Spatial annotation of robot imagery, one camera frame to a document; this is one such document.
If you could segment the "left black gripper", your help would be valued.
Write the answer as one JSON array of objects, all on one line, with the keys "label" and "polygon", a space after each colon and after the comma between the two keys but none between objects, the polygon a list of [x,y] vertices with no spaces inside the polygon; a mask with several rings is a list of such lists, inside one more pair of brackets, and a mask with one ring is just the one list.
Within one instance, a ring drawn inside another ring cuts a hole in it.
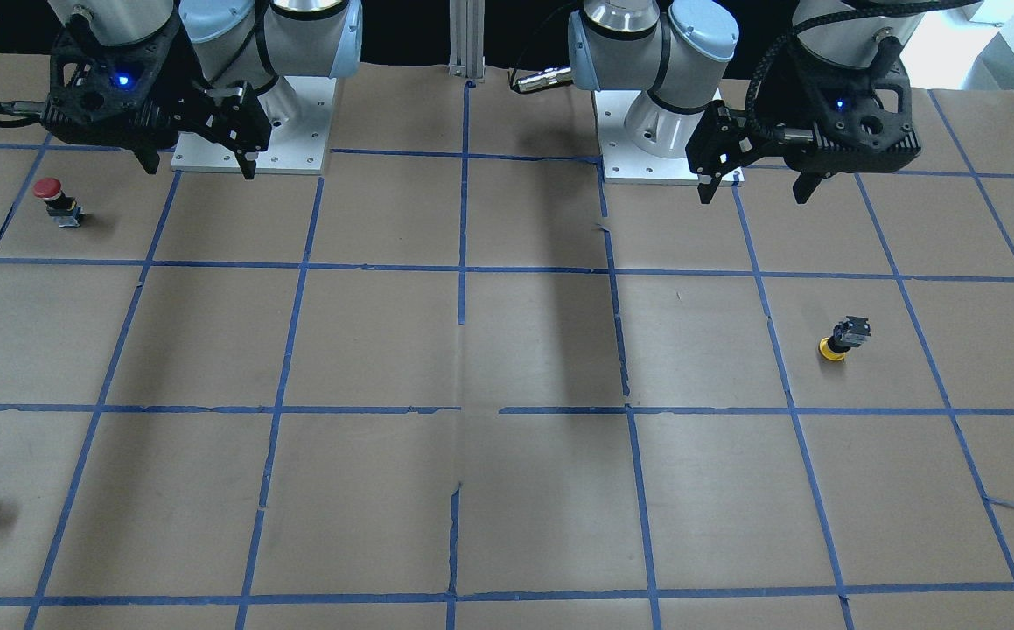
[{"label": "left black gripper", "polygon": [[748,130],[750,116],[724,101],[711,101],[702,112],[686,146],[689,170],[699,177],[700,203],[713,200],[733,167],[762,158],[782,158],[799,172],[792,195],[803,205],[829,174],[888,174],[921,151],[902,61],[894,61],[884,76],[826,61],[774,61],[754,108],[767,136]]}]

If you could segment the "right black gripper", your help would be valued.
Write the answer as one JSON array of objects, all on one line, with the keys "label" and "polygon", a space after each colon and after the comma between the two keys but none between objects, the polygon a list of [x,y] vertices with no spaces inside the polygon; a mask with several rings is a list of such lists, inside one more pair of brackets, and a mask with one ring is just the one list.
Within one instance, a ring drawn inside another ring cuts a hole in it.
[{"label": "right black gripper", "polygon": [[213,88],[182,25],[163,25],[134,44],[104,46],[89,25],[67,25],[51,51],[41,125],[63,143],[129,149],[155,176],[160,150],[182,132],[233,151],[257,176],[272,124],[250,83]]}]

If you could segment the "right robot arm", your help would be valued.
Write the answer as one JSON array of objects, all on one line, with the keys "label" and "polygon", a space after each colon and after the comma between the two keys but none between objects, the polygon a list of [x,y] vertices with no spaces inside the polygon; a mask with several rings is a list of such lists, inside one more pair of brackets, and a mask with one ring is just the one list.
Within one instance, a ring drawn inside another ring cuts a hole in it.
[{"label": "right robot arm", "polygon": [[155,174],[319,176],[338,80],[361,60],[359,1],[54,1],[39,122]]}]

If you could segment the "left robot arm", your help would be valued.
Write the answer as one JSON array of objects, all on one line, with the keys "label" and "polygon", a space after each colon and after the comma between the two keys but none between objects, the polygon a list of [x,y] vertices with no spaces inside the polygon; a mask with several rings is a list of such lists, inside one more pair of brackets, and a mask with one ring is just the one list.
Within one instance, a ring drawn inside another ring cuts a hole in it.
[{"label": "left robot arm", "polygon": [[901,55],[923,13],[955,1],[801,1],[762,53],[741,108],[716,91],[741,40],[715,1],[568,3],[568,65],[509,74],[527,95],[575,85],[636,93],[624,128],[640,151],[686,161],[699,199],[725,176],[781,158],[806,203],[838,174],[891,174],[921,155]]}]

